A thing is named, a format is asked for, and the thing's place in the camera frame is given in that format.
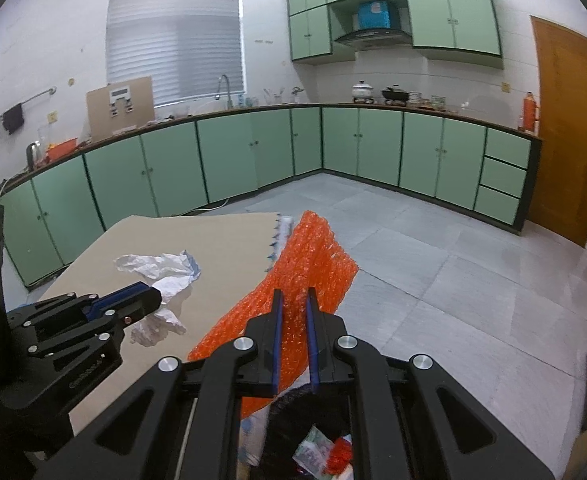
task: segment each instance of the towel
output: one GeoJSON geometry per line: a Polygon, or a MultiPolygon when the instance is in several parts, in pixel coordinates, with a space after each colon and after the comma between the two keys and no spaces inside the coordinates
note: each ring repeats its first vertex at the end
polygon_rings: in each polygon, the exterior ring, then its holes
{"type": "Polygon", "coordinates": [[[22,115],[22,103],[10,108],[2,115],[2,126],[10,135],[25,124],[25,118],[22,115]]]}

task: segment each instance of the orange basket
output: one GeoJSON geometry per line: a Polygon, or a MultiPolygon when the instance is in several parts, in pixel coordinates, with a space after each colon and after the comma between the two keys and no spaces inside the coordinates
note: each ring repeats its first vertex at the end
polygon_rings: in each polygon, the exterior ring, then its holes
{"type": "Polygon", "coordinates": [[[49,157],[49,162],[53,162],[54,160],[58,160],[62,156],[68,155],[73,150],[76,149],[76,143],[78,142],[78,137],[74,139],[66,140],[65,142],[61,142],[60,144],[56,144],[54,147],[49,148],[47,150],[47,156],[49,157]]]}

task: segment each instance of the crumpled tissue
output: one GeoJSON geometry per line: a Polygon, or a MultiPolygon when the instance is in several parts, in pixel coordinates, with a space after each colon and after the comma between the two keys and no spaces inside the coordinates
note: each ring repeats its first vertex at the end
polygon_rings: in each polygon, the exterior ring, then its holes
{"type": "MultiPolygon", "coordinates": [[[[168,304],[179,292],[185,290],[200,277],[200,266],[187,251],[180,254],[163,253],[160,256],[138,256],[125,254],[114,263],[116,269],[142,274],[153,283],[150,286],[160,290],[162,304],[168,304]]],[[[165,339],[169,333],[184,334],[187,329],[167,307],[145,316],[132,327],[132,342],[153,346],[165,339]]]]}

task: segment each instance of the window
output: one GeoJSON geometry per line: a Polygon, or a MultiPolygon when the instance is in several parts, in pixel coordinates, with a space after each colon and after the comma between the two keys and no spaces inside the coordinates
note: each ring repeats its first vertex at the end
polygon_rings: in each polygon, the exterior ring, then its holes
{"type": "Polygon", "coordinates": [[[244,90],[240,0],[109,0],[107,82],[150,75],[158,106],[216,94],[223,73],[244,90]]]}

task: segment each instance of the orange bubble wrap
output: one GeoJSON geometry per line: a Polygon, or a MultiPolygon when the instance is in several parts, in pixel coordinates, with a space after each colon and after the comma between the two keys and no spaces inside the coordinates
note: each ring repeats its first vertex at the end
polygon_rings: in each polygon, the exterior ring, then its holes
{"type": "MultiPolygon", "coordinates": [[[[280,288],[285,302],[278,391],[283,391],[307,367],[307,289],[314,286],[320,310],[333,314],[349,290],[356,272],[358,266],[337,243],[329,223],[313,211],[305,211],[274,268],[209,330],[189,352],[187,360],[209,357],[221,344],[242,335],[249,319],[269,312],[274,289],[280,288]]],[[[269,402],[269,399],[245,397],[242,401],[242,418],[269,402]]]]}

